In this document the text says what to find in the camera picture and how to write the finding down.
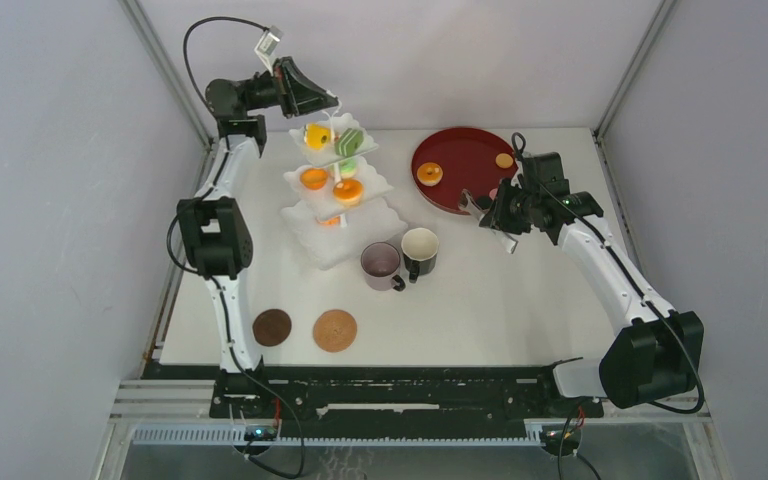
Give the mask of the green striped cake slice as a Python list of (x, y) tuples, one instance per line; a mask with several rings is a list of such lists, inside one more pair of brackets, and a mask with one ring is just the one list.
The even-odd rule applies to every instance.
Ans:
[(341, 158), (351, 158), (362, 146), (365, 134), (362, 129), (349, 128), (335, 137), (335, 153)]

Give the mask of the metal tongs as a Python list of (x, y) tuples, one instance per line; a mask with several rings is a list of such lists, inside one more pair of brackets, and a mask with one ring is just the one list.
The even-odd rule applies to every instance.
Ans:
[[(489, 208), (483, 208), (473, 197), (472, 193), (467, 189), (463, 189), (461, 191), (457, 206), (462, 213), (468, 214), (478, 223), (481, 223), (481, 221), (488, 215), (489, 212)], [(490, 227), (485, 227), (485, 230), (488, 230), (492, 233), (494, 238), (500, 243), (506, 253), (515, 253), (516, 247), (518, 246), (518, 240), (516, 238), (506, 232), (492, 229)]]

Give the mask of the green donut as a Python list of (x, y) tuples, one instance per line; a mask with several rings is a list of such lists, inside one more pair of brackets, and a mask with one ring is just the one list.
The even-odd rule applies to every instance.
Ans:
[(353, 157), (340, 161), (338, 163), (338, 171), (342, 179), (353, 178), (358, 171), (357, 158)]

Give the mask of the purple mug black handle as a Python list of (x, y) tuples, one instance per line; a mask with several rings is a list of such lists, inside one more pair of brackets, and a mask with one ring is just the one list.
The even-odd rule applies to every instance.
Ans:
[(368, 245), (360, 256), (360, 265), (367, 285), (376, 291), (402, 292), (406, 283), (400, 275), (401, 255), (387, 242)]

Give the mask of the red round tray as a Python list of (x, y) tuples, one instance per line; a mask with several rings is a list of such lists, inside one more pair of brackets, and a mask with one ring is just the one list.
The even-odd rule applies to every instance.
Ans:
[[(499, 155), (513, 155), (510, 143), (489, 131), (455, 127), (438, 131), (424, 139), (413, 153), (409, 171), (420, 194), (436, 208), (461, 215), (458, 203), (463, 190), (475, 199), (490, 194), (500, 181), (512, 178), (517, 166), (497, 164)], [(433, 185), (420, 181), (420, 168), (433, 163), (442, 169), (441, 180)]]

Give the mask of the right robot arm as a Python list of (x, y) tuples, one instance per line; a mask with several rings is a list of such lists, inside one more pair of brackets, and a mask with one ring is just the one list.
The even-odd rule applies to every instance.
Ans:
[(588, 192), (572, 192), (559, 154), (516, 152), (519, 170), (501, 180), (479, 224), (510, 235), (538, 230), (578, 267), (606, 312), (614, 339), (598, 359), (563, 361), (539, 388), (538, 402), (565, 415), (578, 398), (607, 399), (618, 408), (649, 404), (677, 414), (699, 413), (705, 390), (698, 367), (704, 326), (680, 312), (632, 264)]

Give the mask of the orange donut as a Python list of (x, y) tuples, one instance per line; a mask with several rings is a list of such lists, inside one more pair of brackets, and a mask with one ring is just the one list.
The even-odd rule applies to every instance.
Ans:
[(334, 199), (345, 207), (359, 204), (363, 199), (364, 192), (363, 183), (353, 178), (337, 182), (332, 189)]

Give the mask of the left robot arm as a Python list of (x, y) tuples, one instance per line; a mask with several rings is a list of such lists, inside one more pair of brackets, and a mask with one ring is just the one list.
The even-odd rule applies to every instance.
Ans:
[(271, 407), (271, 388), (256, 376), (263, 354), (252, 333), (246, 271), (254, 257), (251, 233), (232, 195), (242, 170), (260, 159), (267, 141), (262, 110), (280, 108), (294, 118), (336, 108), (336, 95), (310, 80), (290, 56), (245, 80), (215, 79), (205, 90), (220, 135), (219, 157), (194, 197), (179, 201), (170, 224), (181, 233), (182, 269), (204, 280), (217, 317), (220, 368), (245, 379), (234, 404), (250, 417)]

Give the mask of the yellow cake slice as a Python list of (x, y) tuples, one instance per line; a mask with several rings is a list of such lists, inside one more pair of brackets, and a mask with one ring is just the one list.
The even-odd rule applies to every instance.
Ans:
[(332, 142), (332, 137), (330, 127), (318, 123), (309, 123), (305, 126), (303, 140), (311, 150), (321, 151)]

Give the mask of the black mug white inside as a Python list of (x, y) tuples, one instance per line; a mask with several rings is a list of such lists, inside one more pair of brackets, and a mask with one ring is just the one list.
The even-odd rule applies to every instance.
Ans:
[(413, 228), (403, 235), (401, 250), (410, 283), (434, 270), (439, 247), (438, 236), (427, 228)]

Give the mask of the white tiered dessert stand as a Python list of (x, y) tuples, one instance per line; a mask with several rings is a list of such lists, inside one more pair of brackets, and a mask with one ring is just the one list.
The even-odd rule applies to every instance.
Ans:
[[(359, 256), (369, 244), (388, 241), (407, 230), (407, 223), (388, 205), (386, 197), (394, 191), (393, 185), (378, 172), (365, 156), (378, 149), (378, 143), (362, 124), (341, 107), (325, 111), (326, 118), (310, 123), (330, 127), (332, 142), (321, 151), (308, 148), (303, 140), (305, 126), (291, 129), (289, 135), (302, 155), (303, 164), (283, 174), (283, 179), (297, 196), (297, 202), (283, 208), (280, 215), (312, 262), (321, 270), (328, 270), (344, 261)], [(338, 163), (344, 159), (335, 153), (335, 137), (346, 129), (362, 129), (365, 139), (353, 156), (358, 171), (353, 177), (363, 183), (362, 201), (352, 207), (340, 205), (332, 195), (334, 185), (343, 180)], [(308, 168), (325, 169), (327, 184), (320, 190), (304, 188), (300, 174)], [(320, 221), (339, 216), (340, 226), (323, 226)]]

